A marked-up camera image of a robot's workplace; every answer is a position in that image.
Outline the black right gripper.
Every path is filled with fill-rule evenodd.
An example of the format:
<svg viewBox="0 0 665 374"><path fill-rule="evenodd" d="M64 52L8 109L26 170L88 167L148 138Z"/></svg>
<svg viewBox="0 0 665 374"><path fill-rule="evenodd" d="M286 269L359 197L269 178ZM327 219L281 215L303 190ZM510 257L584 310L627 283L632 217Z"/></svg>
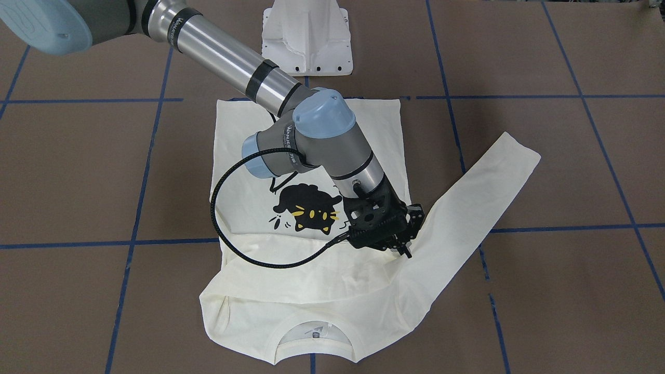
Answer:
<svg viewBox="0 0 665 374"><path fill-rule="evenodd" d="M342 198L349 218L346 240L356 249L396 251L410 259L411 241L420 232L425 212L420 204L406 205L394 192L377 190L361 198Z"/></svg>

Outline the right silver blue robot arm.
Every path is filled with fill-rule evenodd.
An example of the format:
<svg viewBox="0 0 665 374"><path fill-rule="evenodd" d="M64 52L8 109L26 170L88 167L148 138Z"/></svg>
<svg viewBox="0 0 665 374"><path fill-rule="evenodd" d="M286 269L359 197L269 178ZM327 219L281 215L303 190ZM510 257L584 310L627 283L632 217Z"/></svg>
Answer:
<svg viewBox="0 0 665 374"><path fill-rule="evenodd" d="M211 197L218 236L243 260L257 263L231 244L215 213L223 183L241 166L264 179L324 168L339 189L350 227L323 249L347 240L354 248L411 257L409 242L425 219L422 206L399 199L339 92L307 88L185 1L2 1L1 6L2 21L15 35L51 55L83 52L124 35L167 42L276 116L268 130L243 142L242 159L224 173Z"/></svg>

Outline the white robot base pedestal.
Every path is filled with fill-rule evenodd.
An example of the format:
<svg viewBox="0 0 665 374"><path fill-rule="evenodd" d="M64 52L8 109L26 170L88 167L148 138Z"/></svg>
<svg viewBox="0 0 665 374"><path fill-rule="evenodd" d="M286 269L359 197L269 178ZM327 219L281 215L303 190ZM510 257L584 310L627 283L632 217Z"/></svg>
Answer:
<svg viewBox="0 0 665 374"><path fill-rule="evenodd" d="M291 76L346 76L349 14L337 1L275 1L263 11L262 51Z"/></svg>

